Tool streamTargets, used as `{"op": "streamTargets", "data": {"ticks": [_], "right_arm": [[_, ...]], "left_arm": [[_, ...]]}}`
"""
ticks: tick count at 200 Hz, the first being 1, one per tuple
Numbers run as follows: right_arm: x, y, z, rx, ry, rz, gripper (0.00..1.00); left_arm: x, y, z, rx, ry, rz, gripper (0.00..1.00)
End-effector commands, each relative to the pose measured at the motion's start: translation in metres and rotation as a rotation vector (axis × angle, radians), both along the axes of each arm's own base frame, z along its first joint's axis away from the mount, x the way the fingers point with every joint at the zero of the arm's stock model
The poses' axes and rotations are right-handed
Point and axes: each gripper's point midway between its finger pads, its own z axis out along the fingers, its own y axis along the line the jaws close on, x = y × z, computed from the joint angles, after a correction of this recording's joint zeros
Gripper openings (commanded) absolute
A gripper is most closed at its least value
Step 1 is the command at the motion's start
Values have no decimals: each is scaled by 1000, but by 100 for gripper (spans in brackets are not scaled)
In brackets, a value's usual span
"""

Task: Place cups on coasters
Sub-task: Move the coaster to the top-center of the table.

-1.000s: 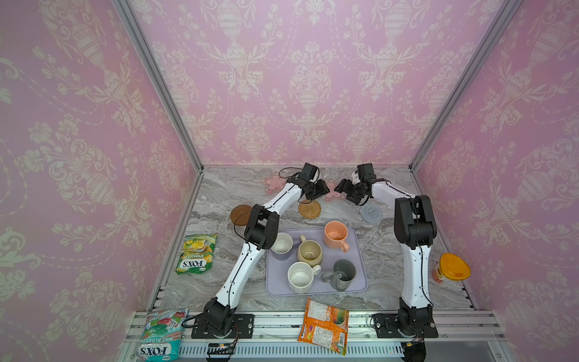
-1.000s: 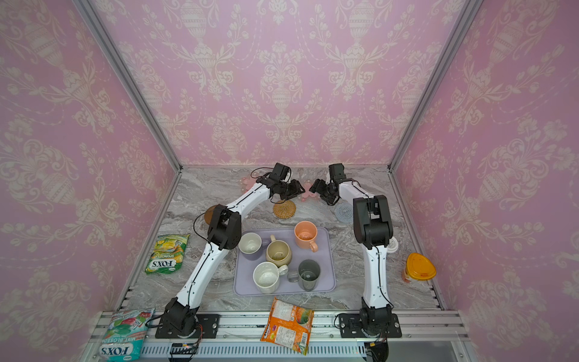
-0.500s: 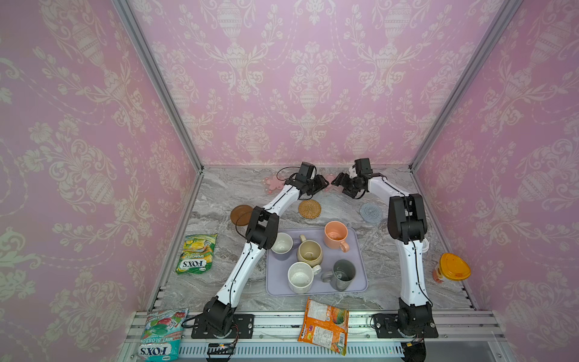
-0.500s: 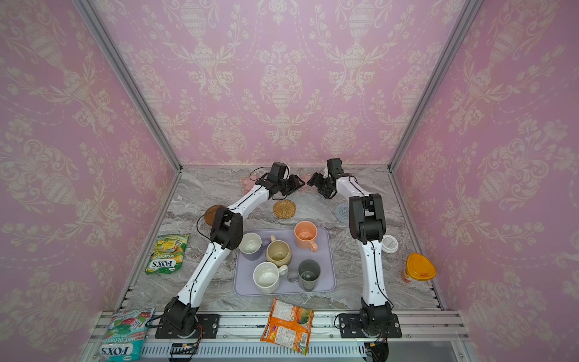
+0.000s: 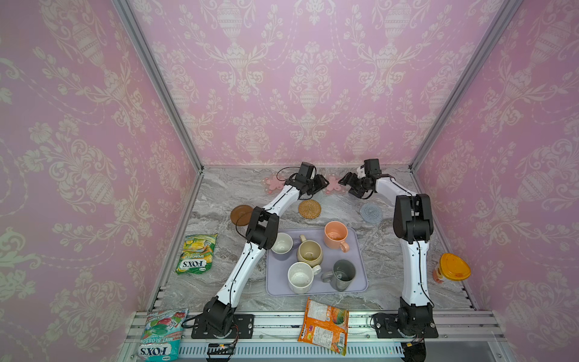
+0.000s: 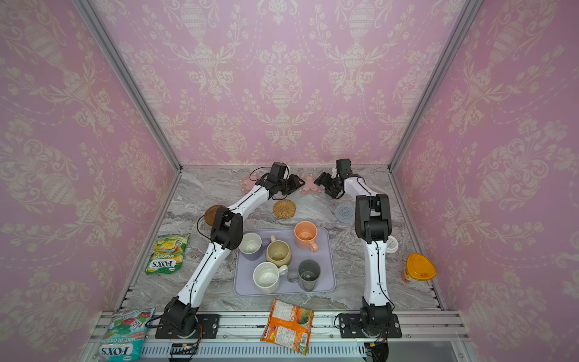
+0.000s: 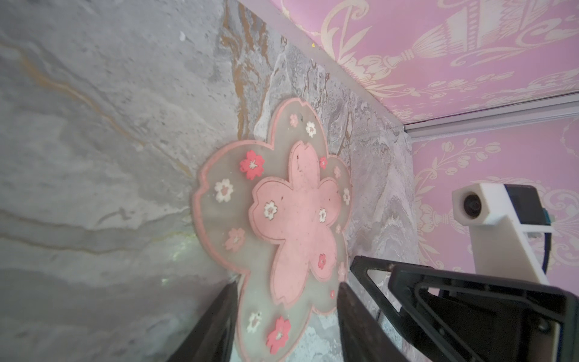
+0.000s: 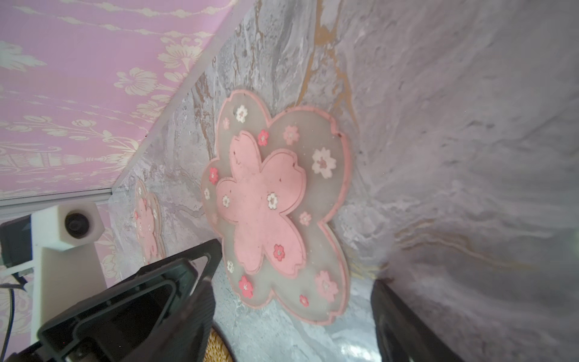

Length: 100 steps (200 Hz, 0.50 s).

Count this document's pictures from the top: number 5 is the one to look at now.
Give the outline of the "pink flower silicone coaster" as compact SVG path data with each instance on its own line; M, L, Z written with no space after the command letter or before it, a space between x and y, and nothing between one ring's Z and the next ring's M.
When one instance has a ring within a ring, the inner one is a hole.
M278 179L278 176L275 173L272 173L262 180L265 192L269 195L279 193L279 191L284 187L284 183L285 181Z

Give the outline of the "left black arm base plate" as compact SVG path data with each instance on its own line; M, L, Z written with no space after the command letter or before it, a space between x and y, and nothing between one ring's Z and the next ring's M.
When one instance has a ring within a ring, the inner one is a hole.
M253 337L253 327L255 315L235 314L229 332L219 333L212 328L205 317L199 315L191 329L192 339L251 339Z

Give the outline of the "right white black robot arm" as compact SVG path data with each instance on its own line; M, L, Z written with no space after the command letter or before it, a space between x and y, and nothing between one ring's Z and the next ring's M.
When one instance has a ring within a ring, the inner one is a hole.
M397 329L403 336L437 338L427 282L427 255L434 232L430 197L410 191L388 174L363 170L347 173L339 184L359 199L378 194L394 204L393 230L402 248L404 275Z

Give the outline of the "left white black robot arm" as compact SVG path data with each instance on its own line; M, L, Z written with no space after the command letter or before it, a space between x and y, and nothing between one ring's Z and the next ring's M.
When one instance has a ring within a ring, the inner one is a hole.
M232 329L241 294L258 262L273 248L283 213L302 196L313 196L328 185L329 181L323 175L313 176L310 171L300 171L284 182L282 191L271 202L253 208L242 254L224 285L205 304L201 314L210 333L225 336Z

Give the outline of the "blue knitted round coaster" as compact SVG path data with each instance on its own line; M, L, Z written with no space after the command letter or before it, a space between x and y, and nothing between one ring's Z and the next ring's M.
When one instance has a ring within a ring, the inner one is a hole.
M378 225L383 221L383 212L380 206L368 203L360 208L360 215L366 223Z

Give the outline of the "woven rattan round coaster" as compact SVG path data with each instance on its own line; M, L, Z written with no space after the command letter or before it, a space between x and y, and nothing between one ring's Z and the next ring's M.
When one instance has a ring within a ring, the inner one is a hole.
M315 200L303 201L298 206L299 214L307 220L318 218L321 215L321 211L321 204Z

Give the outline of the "brown round wooden coaster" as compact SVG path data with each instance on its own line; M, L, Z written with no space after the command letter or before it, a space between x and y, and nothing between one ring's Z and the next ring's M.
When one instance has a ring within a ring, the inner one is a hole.
M253 208L250 205L238 205L230 213L230 220L235 226L247 226L252 212Z

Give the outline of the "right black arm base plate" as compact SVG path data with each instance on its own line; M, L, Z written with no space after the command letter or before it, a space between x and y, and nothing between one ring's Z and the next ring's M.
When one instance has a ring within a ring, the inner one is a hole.
M371 326L378 339L437 339L439 333L433 321L420 323L418 319L399 317L396 314L376 313Z

